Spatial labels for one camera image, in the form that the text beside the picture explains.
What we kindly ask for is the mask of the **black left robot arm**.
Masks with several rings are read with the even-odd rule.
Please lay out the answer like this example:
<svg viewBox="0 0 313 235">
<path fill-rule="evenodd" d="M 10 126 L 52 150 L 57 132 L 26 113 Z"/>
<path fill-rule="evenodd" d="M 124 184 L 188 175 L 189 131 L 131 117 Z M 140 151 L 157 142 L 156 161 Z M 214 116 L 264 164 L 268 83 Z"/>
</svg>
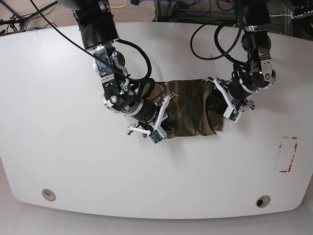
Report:
<svg viewBox="0 0 313 235">
<path fill-rule="evenodd" d="M 247 98 L 260 90 L 268 89 L 276 80 L 270 55 L 271 41 L 262 27 L 270 23 L 270 16 L 264 0 L 234 0 L 234 20 L 224 20 L 214 32 L 214 44 L 220 52 L 216 57 L 195 56 L 201 60 L 213 61 L 225 57 L 233 64 L 231 79 L 213 79 L 224 102 L 221 112 L 224 117 L 237 122 L 245 109 L 254 109 L 254 103 Z M 227 25 L 239 27 L 235 41 L 228 50 L 222 49 L 219 33 Z"/>
</svg>

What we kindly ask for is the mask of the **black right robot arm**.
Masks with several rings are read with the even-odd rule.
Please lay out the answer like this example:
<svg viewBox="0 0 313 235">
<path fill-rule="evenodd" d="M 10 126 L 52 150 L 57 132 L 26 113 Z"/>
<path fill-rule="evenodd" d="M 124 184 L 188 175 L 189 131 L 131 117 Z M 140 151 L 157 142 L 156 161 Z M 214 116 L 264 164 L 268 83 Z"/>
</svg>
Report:
<svg viewBox="0 0 313 235">
<path fill-rule="evenodd" d="M 72 10 L 85 50 L 93 52 L 106 107 L 136 119 L 144 130 L 152 132 L 156 123 L 164 131 L 172 130 L 174 126 L 166 109 L 162 108 L 156 97 L 149 98 L 156 85 L 151 78 L 151 62 L 139 46 L 119 38 L 109 1 L 61 0 L 59 3 Z M 147 73 L 143 78 L 130 78 L 125 68 L 125 58 L 115 49 L 114 42 L 131 46 L 143 56 L 147 64 Z"/>
</svg>

